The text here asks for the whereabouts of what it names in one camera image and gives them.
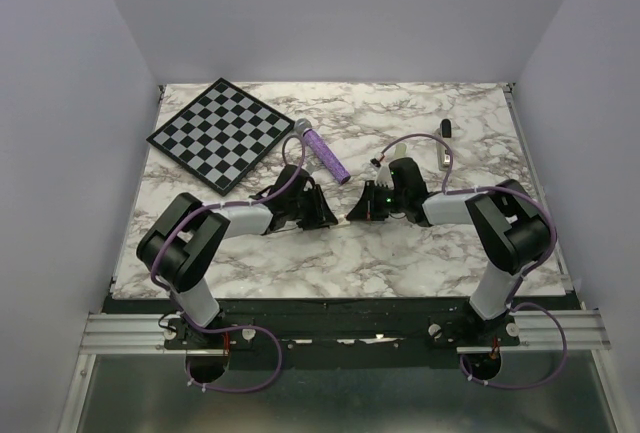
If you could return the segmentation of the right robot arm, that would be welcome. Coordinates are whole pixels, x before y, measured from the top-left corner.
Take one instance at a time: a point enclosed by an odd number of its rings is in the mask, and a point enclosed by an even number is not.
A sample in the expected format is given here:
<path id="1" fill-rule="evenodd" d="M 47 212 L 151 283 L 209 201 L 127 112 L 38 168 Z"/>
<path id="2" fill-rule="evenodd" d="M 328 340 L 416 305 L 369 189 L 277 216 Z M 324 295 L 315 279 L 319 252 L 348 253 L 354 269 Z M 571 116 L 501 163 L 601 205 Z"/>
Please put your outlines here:
<path id="1" fill-rule="evenodd" d="M 495 187 L 430 192 L 409 157 L 392 161 L 390 176 L 390 187 L 367 181 L 346 220 L 382 222 L 403 214 L 420 227 L 472 225 L 488 263 L 468 300 L 472 313 L 459 324 L 467 342 L 485 343 L 496 333 L 494 319 L 506 313 L 523 278 L 555 249 L 557 232 L 549 215 L 512 179 Z"/>

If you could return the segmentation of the purple glitter microphone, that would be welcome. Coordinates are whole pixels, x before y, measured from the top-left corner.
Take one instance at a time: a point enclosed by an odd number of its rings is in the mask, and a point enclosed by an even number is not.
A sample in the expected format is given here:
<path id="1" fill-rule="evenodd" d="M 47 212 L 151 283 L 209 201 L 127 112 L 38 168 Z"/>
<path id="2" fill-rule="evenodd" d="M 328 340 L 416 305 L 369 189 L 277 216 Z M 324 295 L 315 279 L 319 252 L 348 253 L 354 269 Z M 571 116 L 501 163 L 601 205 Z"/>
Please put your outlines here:
<path id="1" fill-rule="evenodd" d="M 314 130 L 308 119 L 301 118 L 296 120 L 294 131 L 303 139 L 305 145 L 312 150 L 339 185 L 343 185 L 351 179 L 350 173 L 328 144 Z"/>

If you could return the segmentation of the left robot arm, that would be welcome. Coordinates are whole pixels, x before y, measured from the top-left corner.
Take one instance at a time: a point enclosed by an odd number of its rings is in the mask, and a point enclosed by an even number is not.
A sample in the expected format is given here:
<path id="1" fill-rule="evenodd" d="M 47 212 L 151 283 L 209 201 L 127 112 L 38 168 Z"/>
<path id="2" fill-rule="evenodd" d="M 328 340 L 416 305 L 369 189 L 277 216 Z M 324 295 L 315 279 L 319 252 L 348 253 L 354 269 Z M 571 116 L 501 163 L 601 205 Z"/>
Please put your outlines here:
<path id="1" fill-rule="evenodd" d="M 293 222 L 304 231 L 338 224 L 320 185 L 304 169 L 283 168 L 276 182 L 245 201 L 205 208 L 190 193 L 169 204 L 136 248 L 136 257 L 189 317 L 187 335 L 201 348 L 222 333 L 221 312 L 205 274 L 225 239 L 269 235 Z"/>

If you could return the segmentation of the aluminium frame rail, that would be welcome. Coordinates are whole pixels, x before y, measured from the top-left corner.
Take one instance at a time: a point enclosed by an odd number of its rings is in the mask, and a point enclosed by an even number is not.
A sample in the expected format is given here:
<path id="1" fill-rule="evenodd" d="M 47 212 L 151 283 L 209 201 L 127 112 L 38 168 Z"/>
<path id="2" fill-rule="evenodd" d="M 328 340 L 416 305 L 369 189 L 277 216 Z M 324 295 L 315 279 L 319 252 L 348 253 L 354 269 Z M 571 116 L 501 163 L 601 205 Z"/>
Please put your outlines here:
<path id="1" fill-rule="evenodd" d="M 597 311 L 527 297 L 474 340 L 459 298 L 227 299 L 206 334 L 165 300 L 85 325 L 64 432 L 620 432 Z"/>

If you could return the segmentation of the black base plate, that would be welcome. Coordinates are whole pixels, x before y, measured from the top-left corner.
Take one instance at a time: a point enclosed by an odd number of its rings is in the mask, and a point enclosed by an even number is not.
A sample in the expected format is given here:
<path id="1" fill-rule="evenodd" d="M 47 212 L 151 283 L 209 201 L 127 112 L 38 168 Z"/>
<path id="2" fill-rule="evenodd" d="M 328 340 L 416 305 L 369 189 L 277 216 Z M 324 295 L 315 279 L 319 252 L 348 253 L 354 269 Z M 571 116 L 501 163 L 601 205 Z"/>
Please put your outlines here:
<path id="1" fill-rule="evenodd" d="M 89 333 L 111 352 L 184 358 L 198 378 L 286 369 L 456 367 L 469 351 L 495 365 L 519 343 L 512 316 L 482 322 L 462 298 L 229 299 L 200 332 L 164 300 L 112 300 Z"/>

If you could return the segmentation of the black grey chessboard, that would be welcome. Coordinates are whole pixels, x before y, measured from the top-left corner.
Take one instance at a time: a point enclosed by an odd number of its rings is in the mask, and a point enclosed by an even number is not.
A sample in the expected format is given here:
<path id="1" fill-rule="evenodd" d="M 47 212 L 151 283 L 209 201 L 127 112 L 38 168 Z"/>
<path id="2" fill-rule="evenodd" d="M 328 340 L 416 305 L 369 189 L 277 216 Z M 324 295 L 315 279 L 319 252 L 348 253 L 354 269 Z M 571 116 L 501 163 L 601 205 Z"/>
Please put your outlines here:
<path id="1" fill-rule="evenodd" d="M 147 142 L 225 196 L 293 128 L 292 119 L 220 78 L 159 126 Z"/>

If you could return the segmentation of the grey green stapler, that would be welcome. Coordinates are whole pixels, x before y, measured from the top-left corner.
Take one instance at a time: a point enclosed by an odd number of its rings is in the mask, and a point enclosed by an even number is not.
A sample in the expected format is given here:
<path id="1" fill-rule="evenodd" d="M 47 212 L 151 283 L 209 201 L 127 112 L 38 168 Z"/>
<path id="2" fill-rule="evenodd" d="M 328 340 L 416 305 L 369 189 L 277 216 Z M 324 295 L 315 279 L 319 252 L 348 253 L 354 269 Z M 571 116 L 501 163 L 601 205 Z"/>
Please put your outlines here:
<path id="1" fill-rule="evenodd" d="M 407 146 L 405 143 L 398 143 L 395 145 L 393 158 L 395 160 L 404 158 L 406 156 Z"/>

